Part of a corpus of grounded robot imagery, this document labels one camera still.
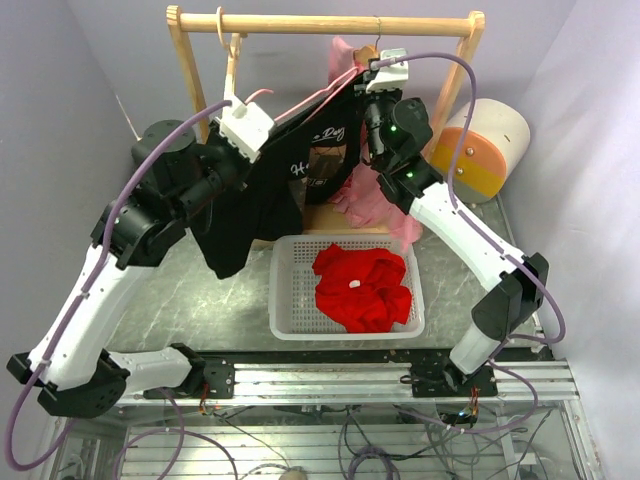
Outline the pink wire hanger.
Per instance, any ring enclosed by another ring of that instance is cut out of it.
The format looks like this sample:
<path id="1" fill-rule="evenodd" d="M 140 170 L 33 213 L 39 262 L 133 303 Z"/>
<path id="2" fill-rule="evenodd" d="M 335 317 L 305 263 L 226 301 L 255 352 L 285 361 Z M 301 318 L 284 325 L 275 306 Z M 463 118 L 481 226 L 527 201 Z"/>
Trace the pink wire hanger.
<path id="1" fill-rule="evenodd" d="M 314 93 L 310 94 L 308 97 L 304 98 L 294 106 L 290 107 L 288 110 L 276 116 L 275 119 L 272 119 L 268 114 L 264 111 L 261 111 L 257 115 L 253 113 L 253 111 L 257 111 L 258 107 L 250 107 L 250 104 L 255 102 L 255 99 L 264 94 L 273 94 L 274 91 L 269 88 L 261 88 L 254 91 L 250 94 L 244 101 L 240 101 L 239 104 L 234 108 L 234 110 L 229 110 L 229 118 L 240 120 L 244 123 L 248 123 L 250 126 L 261 126 L 265 124 L 269 130 L 271 130 L 278 122 L 284 120 L 286 117 L 291 114 L 299 111 L 303 107 L 317 101 L 320 98 L 326 99 L 334 95 L 340 88 L 344 87 L 349 81 L 351 81 L 357 74 L 359 70 L 357 67 L 352 67 L 347 70 L 345 73 L 336 77 L 333 81 L 331 81 L 326 87 L 323 87 Z"/>

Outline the black printed t shirt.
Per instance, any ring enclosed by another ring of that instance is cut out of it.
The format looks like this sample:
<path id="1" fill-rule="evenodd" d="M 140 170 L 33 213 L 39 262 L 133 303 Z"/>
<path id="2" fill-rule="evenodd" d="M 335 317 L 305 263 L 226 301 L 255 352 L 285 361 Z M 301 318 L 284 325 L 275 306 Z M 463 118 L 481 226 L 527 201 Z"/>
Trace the black printed t shirt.
<path id="1" fill-rule="evenodd" d="M 276 126 L 246 187 L 227 190 L 205 209 L 205 226 L 192 233 L 217 278 L 242 270 L 254 241 L 302 233 L 305 208 L 328 202 L 346 182 L 360 161 L 360 80 Z"/>

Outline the light wooden hanger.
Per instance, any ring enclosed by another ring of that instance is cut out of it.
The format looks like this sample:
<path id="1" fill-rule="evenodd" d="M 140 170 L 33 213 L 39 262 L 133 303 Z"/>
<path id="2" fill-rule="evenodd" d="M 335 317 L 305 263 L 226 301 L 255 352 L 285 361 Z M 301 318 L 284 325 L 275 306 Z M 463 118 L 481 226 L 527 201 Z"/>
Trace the light wooden hanger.
<path id="1" fill-rule="evenodd" d="M 224 79 L 223 96 L 229 100 L 235 96 L 237 66 L 241 53 L 242 34 L 232 32 L 230 40 L 227 40 L 224 33 L 224 9 L 219 6 L 216 10 L 217 36 L 219 42 L 227 53 L 226 73 Z"/>

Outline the red t shirt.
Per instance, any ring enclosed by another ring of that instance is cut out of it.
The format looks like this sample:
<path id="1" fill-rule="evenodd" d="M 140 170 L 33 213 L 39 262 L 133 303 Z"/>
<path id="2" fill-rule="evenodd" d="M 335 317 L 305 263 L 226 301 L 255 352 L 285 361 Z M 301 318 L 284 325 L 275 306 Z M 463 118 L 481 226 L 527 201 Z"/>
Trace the red t shirt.
<path id="1" fill-rule="evenodd" d="M 385 248 L 345 250 L 333 243 L 312 265 L 317 309 L 349 334 L 389 333 L 409 320 L 412 293 L 403 258 Z"/>

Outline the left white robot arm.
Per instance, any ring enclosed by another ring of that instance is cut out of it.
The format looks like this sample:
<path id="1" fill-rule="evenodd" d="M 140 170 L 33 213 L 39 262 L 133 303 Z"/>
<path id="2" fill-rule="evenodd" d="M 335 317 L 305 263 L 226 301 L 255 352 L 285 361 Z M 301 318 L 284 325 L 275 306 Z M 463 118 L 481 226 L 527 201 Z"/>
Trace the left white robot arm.
<path id="1" fill-rule="evenodd" d="M 209 229 L 214 199 L 242 185 L 272 128 L 271 121 L 215 119 L 200 143 L 190 124 L 163 120 L 132 146 L 134 175 L 95 225 L 63 309 L 33 350 L 7 364 L 20 383 L 38 388 L 48 414 L 90 419 L 126 395 L 168 388 L 192 397 L 202 389 L 206 363 L 181 343 L 133 354 L 106 345 L 169 250 L 187 232 Z"/>

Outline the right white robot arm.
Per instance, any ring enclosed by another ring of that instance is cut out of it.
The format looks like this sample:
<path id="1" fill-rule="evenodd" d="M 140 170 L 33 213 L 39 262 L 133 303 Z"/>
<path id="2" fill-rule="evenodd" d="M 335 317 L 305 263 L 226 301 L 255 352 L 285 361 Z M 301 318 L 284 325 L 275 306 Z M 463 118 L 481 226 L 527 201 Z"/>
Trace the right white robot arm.
<path id="1" fill-rule="evenodd" d="M 404 98 L 398 88 L 355 91 L 363 107 L 367 162 L 382 194 L 435 233 L 486 292 L 440 373 L 448 393 L 463 395 L 475 385 L 477 371 L 542 306 L 549 264 L 539 253 L 525 255 L 481 222 L 423 158 L 420 151 L 432 130 L 420 99 Z"/>

